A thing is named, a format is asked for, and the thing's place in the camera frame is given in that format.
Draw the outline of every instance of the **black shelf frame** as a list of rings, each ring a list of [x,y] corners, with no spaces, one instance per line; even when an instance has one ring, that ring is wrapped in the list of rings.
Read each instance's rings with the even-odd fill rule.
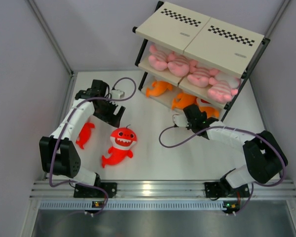
[[[156,6],[156,9],[154,10],[155,12],[164,4],[163,1],[158,1],[157,3],[157,6]],[[133,27],[133,33],[136,33],[136,29],[137,27]],[[138,56],[136,58],[136,61],[135,61],[135,65],[136,67],[138,67],[141,59],[142,59],[142,56],[143,56],[143,53],[146,49],[146,46],[147,46],[147,43],[148,43],[148,40],[147,39],[144,39],[143,40],[143,43],[142,43],[142,46],[140,47],[140,50],[138,52]],[[233,104],[235,103],[236,99],[238,98],[238,95],[240,94],[240,92],[242,91],[244,85],[246,84],[246,82],[248,81],[249,77],[251,76],[254,68],[256,67],[256,65],[258,64],[258,61],[260,60],[260,58],[262,57],[264,51],[266,50],[268,44],[270,43],[270,39],[268,38],[264,38],[257,50],[257,52],[255,53],[255,55],[253,56],[251,62],[249,63],[249,65],[247,66],[246,70],[244,71],[244,73],[242,74],[241,76],[241,79],[243,79],[243,82],[241,83],[240,87],[238,88],[238,94],[236,94],[232,101],[228,102],[224,109],[226,110],[221,121],[224,121],[224,119],[226,118],[227,114],[229,113],[231,107],[233,106]],[[145,83],[145,80],[147,78],[147,75],[148,75],[148,72],[145,72],[144,75],[143,75],[143,78],[138,86],[138,90],[142,90],[143,89],[143,86],[144,86],[144,83]]]

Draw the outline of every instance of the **black metal post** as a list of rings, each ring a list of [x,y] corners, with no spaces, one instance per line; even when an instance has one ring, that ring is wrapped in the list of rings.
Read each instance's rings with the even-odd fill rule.
[[[224,121],[224,119],[226,118],[229,110],[231,109],[231,107],[235,103],[236,99],[238,98],[238,95],[240,94],[240,92],[242,91],[242,88],[244,87],[244,85],[246,84],[247,80],[251,76],[252,71],[256,67],[258,61],[260,60],[261,56],[263,55],[263,53],[264,53],[264,51],[265,51],[265,49],[266,49],[266,47],[268,46],[269,43],[270,43],[270,39],[268,39],[268,38],[264,38],[262,40],[262,48],[261,48],[261,50],[259,51],[259,53],[255,57],[255,59],[253,60],[253,62],[248,66],[248,69],[246,70],[246,72],[244,72],[242,74],[242,77],[241,78],[243,78],[244,80],[243,80],[243,82],[241,83],[241,85],[240,85],[240,87],[238,89],[238,94],[236,94],[233,97],[232,101],[229,104],[226,104],[226,106],[225,106],[226,112],[224,113],[224,115],[223,115],[223,117],[221,119],[222,122]]]
[[[157,11],[157,10],[158,10],[163,4],[164,4],[163,1],[158,1],[157,6],[156,6],[156,8],[155,8],[154,11]],[[133,32],[134,32],[134,33],[136,33],[136,29],[137,29],[136,26],[133,27]],[[138,65],[139,65],[139,63],[140,63],[140,61],[141,61],[141,59],[142,59],[142,56],[143,56],[143,53],[144,53],[145,48],[146,48],[146,46],[147,46],[147,43],[148,43],[148,40],[147,40],[147,39],[144,39],[144,41],[143,41],[143,43],[142,43],[142,46],[140,47],[140,50],[139,50],[139,52],[138,52],[138,56],[137,56],[137,58],[136,58],[136,61],[135,61],[135,66],[136,66],[136,67],[138,67]],[[144,73],[144,76],[143,76],[143,78],[142,78],[142,80],[141,80],[141,82],[140,82],[140,84],[139,84],[138,90],[141,91],[141,90],[143,89],[143,86],[144,86],[144,83],[145,83],[145,80],[146,80],[147,75],[148,75],[148,73],[145,72],[145,73]]]
[[[142,91],[147,75],[148,75],[148,72],[145,72],[138,86],[138,90]]]

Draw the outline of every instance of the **shark toy face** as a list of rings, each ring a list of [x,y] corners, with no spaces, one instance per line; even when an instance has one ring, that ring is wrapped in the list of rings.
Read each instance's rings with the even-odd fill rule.
[[[120,150],[129,150],[137,142],[136,134],[127,127],[116,129],[111,134],[113,147]]]

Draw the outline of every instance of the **white wall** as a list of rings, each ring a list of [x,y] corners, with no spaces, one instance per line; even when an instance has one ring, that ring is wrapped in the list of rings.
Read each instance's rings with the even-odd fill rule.
[[[282,0],[170,0],[264,33]],[[134,68],[142,38],[132,33],[157,0],[36,0],[74,70]]]
[[[271,36],[252,84],[266,127],[286,154],[296,185],[296,0]]]
[[[0,237],[22,227],[68,75],[24,0],[0,0]]]

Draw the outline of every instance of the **plush toy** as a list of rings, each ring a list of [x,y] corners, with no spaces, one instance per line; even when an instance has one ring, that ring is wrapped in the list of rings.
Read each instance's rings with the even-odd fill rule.
[[[172,90],[172,85],[168,82],[156,80],[152,83],[153,89],[147,88],[146,96],[159,96],[162,95],[166,90]]]
[[[79,133],[79,137],[76,140],[76,144],[79,145],[81,149],[84,149],[84,144],[86,144],[91,137],[91,129],[95,128],[95,125],[91,122],[86,122]]]
[[[168,55],[171,50],[153,44],[149,48],[151,55],[148,57],[149,64],[157,71],[163,71],[168,67]]]
[[[172,52],[168,56],[168,68],[177,77],[184,77],[189,72],[189,59],[183,55]]]
[[[226,103],[238,94],[238,87],[241,80],[223,72],[218,72],[215,77],[209,79],[209,84],[213,85],[207,91],[207,96],[219,103]]]
[[[186,106],[194,104],[195,102],[196,102],[196,96],[181,92],[177,95],[176,98],[173,99],[171,109],[174,110],[174,108],[178,108],[182,110]]]
[[[125,157],[132,158],[133,152],[130,150],[137,142],[136,134],[128,127],[118,128],[111,134],[111,146],[108,153],[110,158],[102,156],[102,167],[105,165],[116,165],[122,162]]]
[[[189,82],[198,87],[207,87],[209,78],[215,76],[219,71],[196,60],[191,60],[189,62],[189,72],[191,73],[187,76]]]
[[[219,110],[217,110],[212,104],[200,98],[196,99],[196,104],[201,112],[206,112],[207,118],[219,118]]]

